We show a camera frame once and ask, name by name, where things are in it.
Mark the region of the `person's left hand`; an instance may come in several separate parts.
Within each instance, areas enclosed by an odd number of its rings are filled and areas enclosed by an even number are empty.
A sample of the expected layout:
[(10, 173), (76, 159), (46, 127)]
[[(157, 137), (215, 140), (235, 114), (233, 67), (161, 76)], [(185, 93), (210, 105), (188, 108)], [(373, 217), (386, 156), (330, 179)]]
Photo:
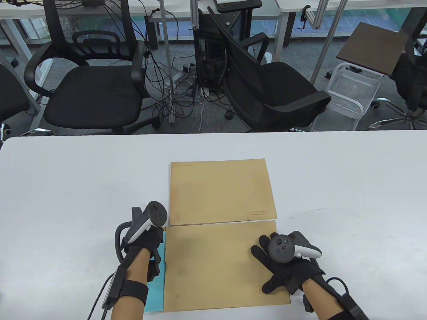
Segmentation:
[(140, 252), (142, 249), (148, 250), (150, 258), (154, 258), (156, 264), (159, 264), (161, 258), (158, 254), (158, 247), (164, 242), (164, 228), (151, 226), (149, 230), (143, 231), (137, 239), (131, 243), (122, 240), (120, 249), (125, 253)]

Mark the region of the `person's right hand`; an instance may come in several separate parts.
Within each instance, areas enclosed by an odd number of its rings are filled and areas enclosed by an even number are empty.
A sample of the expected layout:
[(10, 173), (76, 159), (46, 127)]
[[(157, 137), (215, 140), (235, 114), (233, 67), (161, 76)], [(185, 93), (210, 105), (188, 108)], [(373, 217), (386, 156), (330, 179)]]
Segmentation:
[(274, 261), (268, 254), (270, 241), (268, 236), (262, 235), (258, 239), (259, 245), (251, 247), (253, 257), (273, 274), (261, 287), (264, 294), (271, 294), (282, 286), (289, 294), (294, 294), (298, 289), (303, 290), (303, 283), (309, 279), (313, 279), (317, 283), (325, 282), (324, 271), (310, 260), (294, 258), (285, 264)]

